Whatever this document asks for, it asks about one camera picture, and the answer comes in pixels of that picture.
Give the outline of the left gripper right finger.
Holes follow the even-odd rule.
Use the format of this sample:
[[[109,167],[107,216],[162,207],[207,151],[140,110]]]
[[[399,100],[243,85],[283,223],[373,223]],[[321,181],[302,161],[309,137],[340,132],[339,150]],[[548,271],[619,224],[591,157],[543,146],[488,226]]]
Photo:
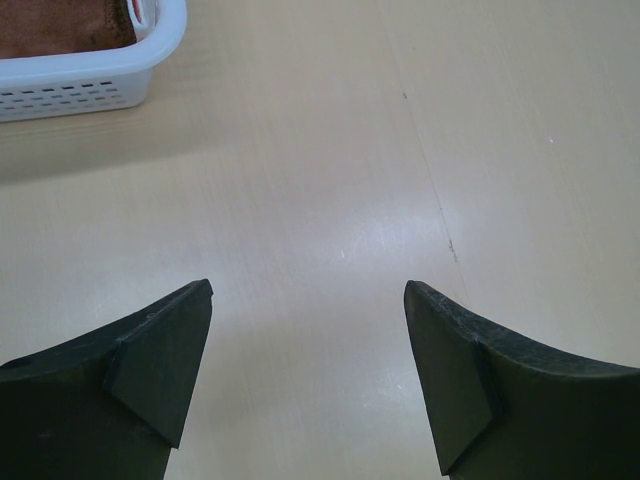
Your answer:
[[[444,477],[638,477],[636,368],[532,340],[420,281],[404,309]]]

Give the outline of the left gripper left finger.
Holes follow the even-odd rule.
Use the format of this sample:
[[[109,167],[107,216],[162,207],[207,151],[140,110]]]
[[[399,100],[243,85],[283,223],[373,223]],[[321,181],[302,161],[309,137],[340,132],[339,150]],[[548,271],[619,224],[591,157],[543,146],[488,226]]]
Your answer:
[[[208,280],[1,367],[4,479],[161,479],[212,317]]]

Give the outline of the brown towel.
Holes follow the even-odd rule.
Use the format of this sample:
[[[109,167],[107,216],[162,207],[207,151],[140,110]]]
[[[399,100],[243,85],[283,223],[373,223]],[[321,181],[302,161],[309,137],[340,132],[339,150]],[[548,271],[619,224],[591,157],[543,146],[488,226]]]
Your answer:
[[[1,2],[3,59],[101,51],[135,43],[125,1]]]

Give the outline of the orange Doraemon towel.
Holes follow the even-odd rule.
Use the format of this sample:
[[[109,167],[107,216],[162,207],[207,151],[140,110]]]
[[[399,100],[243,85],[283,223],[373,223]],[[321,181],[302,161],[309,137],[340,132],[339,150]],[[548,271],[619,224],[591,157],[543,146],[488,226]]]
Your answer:
[[[128,0],[127,5],[136,28],[151,28],[156,24],[156,0]]]

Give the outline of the white perforated plastic basket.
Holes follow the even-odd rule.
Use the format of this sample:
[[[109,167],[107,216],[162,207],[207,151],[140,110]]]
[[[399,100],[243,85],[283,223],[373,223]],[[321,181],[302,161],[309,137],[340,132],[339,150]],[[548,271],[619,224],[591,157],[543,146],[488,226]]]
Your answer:
[[[180,44],[187,3],[157,1],[156,24],[132,46],[1,61],[1,121],[22,121],[136,106],[153,68]]]

